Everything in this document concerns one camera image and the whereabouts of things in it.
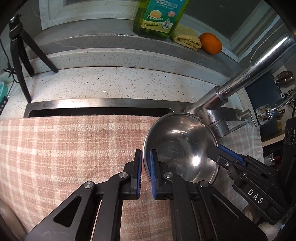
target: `black tripod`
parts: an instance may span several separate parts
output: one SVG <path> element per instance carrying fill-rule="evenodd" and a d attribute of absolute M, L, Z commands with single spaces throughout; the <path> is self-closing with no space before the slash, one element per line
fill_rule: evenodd
<path fill-rule="evenodd" d="M 20 22 L 20 15 L 17 14 L 9 21 L 9 38 L 10 38 L 10 53 L 13 62 L 13 67 L 17 75 L 17 79 L 20 83 L 20 87 L 26 97 L 28 103 L 31 103 L 31 95 L 28 91 L 24 75 L 22 73 L 22 66 L 20 64 L 20 59 L 24 64 L 28 74 L 32 77 L 34 75 L 34 70 L 30 64 L 29 58 L 27 56 L 25 46 L 23 41 L 34 51 L 34 53 L 55 73 L 59 70 L 57 67 L 46 57 L 39 46 L 31 38 L 31 36 L 23 29 L 23 25 Z"/>

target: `plaid towel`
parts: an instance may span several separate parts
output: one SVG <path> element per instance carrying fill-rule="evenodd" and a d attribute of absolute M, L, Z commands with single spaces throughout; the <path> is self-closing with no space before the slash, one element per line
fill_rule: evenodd
<path fill-rule="evenodd" d="M 121 172 L 156 120 L 105 115 L 2 121 L 0 198 L 30 231 L 85 181 L 103 182 Z M 238 153 L 261 158 L 258 137 L 248 124 L 220 140 Z M 221 168 L 215 186 L 241 209 L 243 201 L 237 201 L 231 182 Z M 152 198 L 143 168 L 140 199 L 123 202 L 120 239 L 172 240 L 170 219 L 169 201 Z"/>

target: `faucet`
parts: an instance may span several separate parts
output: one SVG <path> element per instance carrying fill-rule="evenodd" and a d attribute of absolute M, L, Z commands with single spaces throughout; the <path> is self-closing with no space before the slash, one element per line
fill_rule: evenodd
<path fill-rule="evenodd" d="M 188 106 L 185 111 L 203 119 L 218 138 L 238 129 L 237 127 L 243 125 L 241 124 L 231 130 L 228 128 L 226 121 L 221 118 L 218 108 L 228 101 L 228 97 L 266 73 L 269 67 L 295 46 L 296 43 L 291 34 L 284 34 L 268 50 L 263 52 L 253 64 L 236 74 L 222 86 L 215 86 L 192 106 Z"/>

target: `sink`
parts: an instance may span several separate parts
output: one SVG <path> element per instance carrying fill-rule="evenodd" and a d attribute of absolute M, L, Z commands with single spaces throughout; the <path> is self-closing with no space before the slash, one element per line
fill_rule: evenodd
<path fill-rule="evenodd" d="M 190 102 L 151 99 L 66 99 L 28 103 L 24 118 L 71 115 L 143 115 L 161 117 L 183 111 Z M 237 120 L 241 110 L 220 107 L 226 121 Z"/>

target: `dish soap bottle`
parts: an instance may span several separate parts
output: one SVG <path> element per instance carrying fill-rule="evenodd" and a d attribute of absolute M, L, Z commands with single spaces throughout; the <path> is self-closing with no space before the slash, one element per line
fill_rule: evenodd
<path fill-rule="evenodd" d="M 140 0 L 133 31 L 143 37 L 166 39 L 179 23 L 190 0 Z"/>

